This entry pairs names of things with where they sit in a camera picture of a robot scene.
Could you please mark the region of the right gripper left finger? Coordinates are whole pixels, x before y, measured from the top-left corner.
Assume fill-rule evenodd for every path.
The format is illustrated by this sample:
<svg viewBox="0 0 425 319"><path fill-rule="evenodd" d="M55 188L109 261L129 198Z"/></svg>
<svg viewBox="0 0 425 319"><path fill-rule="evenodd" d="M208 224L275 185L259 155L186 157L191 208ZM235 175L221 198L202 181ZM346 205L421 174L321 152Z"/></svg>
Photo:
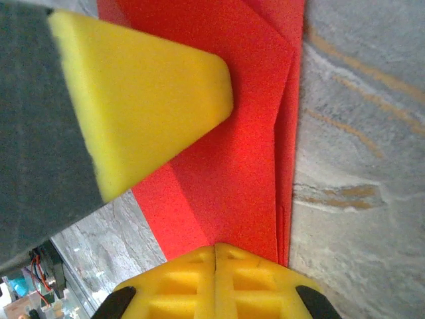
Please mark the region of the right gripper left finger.
<svg viewBox="0 0 425 319"><path fill-rule="evenodd" d="M214 318L215 249L204 246L127 279L97 318Z"/></svg>

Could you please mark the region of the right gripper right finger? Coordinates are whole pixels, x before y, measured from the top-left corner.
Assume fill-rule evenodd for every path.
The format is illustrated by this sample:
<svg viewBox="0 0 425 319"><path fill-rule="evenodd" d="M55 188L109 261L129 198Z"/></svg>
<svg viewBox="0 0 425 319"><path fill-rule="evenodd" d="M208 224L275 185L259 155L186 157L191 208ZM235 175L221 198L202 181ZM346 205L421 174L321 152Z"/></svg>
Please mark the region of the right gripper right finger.
<svg viewBox="0 0 425 319"><path fill-rule="evenodd" d="M340 318L312 279L229 244L215 246L216 318Z"/></svg>

